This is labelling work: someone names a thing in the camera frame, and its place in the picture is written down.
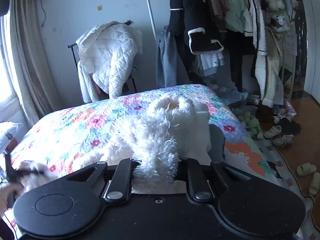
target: beige slipper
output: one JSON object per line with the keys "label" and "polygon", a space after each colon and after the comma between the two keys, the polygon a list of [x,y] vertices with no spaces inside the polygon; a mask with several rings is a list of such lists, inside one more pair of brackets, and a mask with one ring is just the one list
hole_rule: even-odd
{"label": "beige slipper", "polygon": [[313,174],[317,171],[316,166],[310,163],[303,163],[297,167],[297,174],[299,176],[306,176],[309,174]]}
{"label": "beige slipper", "polygon": [[318,194],[319,188],[320,188],[320,173],[316,172],[313,175],[312,182],[311,182],[311,184],[309,186],[309,193],[311,195],[315,196],[315,195]]}

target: window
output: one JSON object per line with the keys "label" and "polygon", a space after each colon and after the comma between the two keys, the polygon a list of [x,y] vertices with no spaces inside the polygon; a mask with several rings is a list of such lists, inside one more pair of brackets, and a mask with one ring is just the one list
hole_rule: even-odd
{"label": "window", "polygon": [[0,31],[0,110],[6,107],[6,105],[16,97],[13,90],[10,76],[8,73],[6,57],[4,52],[4,19],[1,17],[1,31]]}
{"label": "window", "polygon": [[12,96],[11,86],[4,68],[4,60],[0,60],[0,102],[6,101]]}

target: metal screw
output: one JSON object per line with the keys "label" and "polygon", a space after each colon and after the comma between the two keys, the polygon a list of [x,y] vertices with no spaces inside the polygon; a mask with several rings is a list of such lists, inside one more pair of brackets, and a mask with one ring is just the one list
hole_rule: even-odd
{"label": "metal screw", "polygon": [[211,197],[211,194],[206,191],[200,191],[196,193],[196,198],[200,200],[206,200],[206,199],[209,199],[210,197]]}
{"label": "metal screw", "polygon": [[120,199],[122,198],[123,194],[119,191],[112,191],[108,193],[107,198],[108,199]]}

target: human hand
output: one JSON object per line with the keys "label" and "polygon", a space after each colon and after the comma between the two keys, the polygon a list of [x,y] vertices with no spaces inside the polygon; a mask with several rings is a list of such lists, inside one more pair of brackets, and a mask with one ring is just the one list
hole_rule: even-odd
{"label": "human hand", "polygon": [[1,183],[0,184],[0,218],[3,217],[4,212],[8,209],[8,196],[14,191],[23,189],[22,184],[17,183]]}

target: bed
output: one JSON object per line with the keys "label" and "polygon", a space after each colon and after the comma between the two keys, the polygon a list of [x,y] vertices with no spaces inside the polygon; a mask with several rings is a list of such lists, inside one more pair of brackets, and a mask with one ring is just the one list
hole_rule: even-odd
{"label": "bed", "polygon": [[[226,138],[226,163],[278,184],[265,157],[229,108],[208,87],[195,84],[121,96],[48,114],[14,149],[12,166],[17,168],[23,160],[34,160],[46,164],[59,177],[67,175],[73,172],[74,160],[106,145],[111,137],[110,127],[117,118],[143,115],[150,102],[171,91],[208,106],[209,122],[218,126]],[[6,215],[17,229],[11,210]]]}

